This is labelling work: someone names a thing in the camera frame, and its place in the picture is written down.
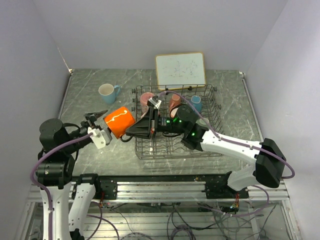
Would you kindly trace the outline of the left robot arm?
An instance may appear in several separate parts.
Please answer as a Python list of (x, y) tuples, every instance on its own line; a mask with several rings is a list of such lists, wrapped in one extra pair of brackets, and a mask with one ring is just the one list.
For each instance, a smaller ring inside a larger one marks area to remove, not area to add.
[(42, 150), (30, 179), (40, 188), (45, 240), (85, 238), (83, 224), (91, 202), (104, 196), (99, 175), (86, 173), (78, 177), (72, 205), (69, 194), (80, 149), (91, 143), (101, 149), (112, 140), (111, 132), (95, 123), (105, 113), (86, 113), (80, 125), (51, 118), (39, 127)]

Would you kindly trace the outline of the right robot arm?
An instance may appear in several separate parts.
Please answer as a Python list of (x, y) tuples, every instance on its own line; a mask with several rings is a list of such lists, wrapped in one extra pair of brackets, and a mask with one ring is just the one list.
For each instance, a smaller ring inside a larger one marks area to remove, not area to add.
[(158, 110), (150, 107), (125, 133), (140, 139), (153, 139), (156, 133), (177, 134), (182, 136), (180, 142), (189, 150), (213, 152), (244, 161), (247, 167), (227, 173), (220, 186), (226, 198), (256, 184), (273, 189), (279, 187), (286, 160), (272, 139), (246, 141), (214, 133), (207, 126), (197, 124), (198, 118), (186, 104), (178, 107), (174, 118), (159, 116)]

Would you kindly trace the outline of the orange mug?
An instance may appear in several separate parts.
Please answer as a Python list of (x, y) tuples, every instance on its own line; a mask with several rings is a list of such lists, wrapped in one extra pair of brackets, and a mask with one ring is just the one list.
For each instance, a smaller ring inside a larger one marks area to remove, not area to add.
[(127, 107), (122, 106), (118, 108), (104, 117), (103, 120), (117, 139), (127, 143), (133, 138), (130, 136), (128, 139), (123, 139), (123, 136), (126, 134), (126, 129), (136, 122)]

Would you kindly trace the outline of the light blue mug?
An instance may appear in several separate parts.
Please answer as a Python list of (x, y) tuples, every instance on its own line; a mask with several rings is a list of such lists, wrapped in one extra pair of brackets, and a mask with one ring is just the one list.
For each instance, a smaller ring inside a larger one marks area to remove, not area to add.
[(98, 88), (100, 96), (102, 97), (103, 101), (108, 105), (111, 105), (116, 101), (116, 98), (120, 93), (120, 90), (121, 87), (119, 85), (113, 86), (109, 83), (102, 84)]

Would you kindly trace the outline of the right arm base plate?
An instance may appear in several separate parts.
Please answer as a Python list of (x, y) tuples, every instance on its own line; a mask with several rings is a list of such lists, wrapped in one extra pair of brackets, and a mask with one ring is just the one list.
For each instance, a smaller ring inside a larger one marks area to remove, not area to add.
[(235, 191), (227, 186), (228, 178), (231, 171), (226, 174), (204, 174), (200, 175), (199, 180), (205, 182), (204, 193), (207, 199), (235, 199), (239, 195), (240, 199), (249, 197), (248, 189), (243, 188), (240, 191)]

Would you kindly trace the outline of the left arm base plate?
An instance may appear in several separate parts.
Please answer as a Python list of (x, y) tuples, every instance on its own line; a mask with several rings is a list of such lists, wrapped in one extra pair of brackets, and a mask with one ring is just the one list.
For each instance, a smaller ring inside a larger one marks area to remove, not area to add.
[(78, 193), (78, 185), (89, 183), (94, 185), (95, 194), (93, 195), (93, 200), (115, 200), (118, 193), (117, 183), (107, 176), (99, 176), (97, 173), (85, 173), (78, 177), (72, 179), (74, 181), (71, 190), (71, 199), (74, 200), (76, 197), (80, 196)]

